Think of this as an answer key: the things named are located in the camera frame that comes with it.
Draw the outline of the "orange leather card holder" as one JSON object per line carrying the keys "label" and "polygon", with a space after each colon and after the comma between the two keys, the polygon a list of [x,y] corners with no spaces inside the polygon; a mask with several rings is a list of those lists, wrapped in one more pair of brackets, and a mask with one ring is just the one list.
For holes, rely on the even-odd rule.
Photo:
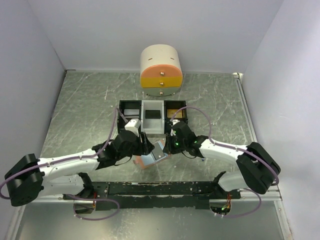
{"label": "orange leather card holder", "polygon": [[[163,140],[159,140],[162,142],[163,146],[165,146],[165,142]],[[135,156],[135,159],[133,160],[134,164],[140,166],[142,169],[148,168],[150,166],[153,166],[165,159],[162,159],[160,161],[155,161],[152,153],[148,155],[141,155],[141,156]]]}

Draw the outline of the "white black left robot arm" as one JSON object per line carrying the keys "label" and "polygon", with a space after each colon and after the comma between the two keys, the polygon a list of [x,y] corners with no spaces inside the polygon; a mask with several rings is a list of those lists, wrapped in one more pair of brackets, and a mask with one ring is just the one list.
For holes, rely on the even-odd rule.
{"label": "white black left robot arm", "polygon": [[112,166],[125,157],[148,155],[154,149],[145,133],[124,130],[115,139],[92,148],[53,158],[23,156],[4,176],[7,199],[13,207],[31,203],[49,195],[76,195],[89,199],[94,192],[88,172]]}

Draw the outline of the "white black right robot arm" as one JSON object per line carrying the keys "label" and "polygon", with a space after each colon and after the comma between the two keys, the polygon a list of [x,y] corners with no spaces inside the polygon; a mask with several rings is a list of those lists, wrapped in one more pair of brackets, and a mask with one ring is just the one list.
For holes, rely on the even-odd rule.
{"label": "white black right robot arm", "polygon": [[229,192],[249,188],[265,194],[276,183],[280,166],[257,142],[236,146],[196,135],[183,121],[169,124],[163,151],[169,155],[187,152],[194,158],[222,160],[236,166],[233,172],[221,172],[214,179],[212,193],[223,199]]}

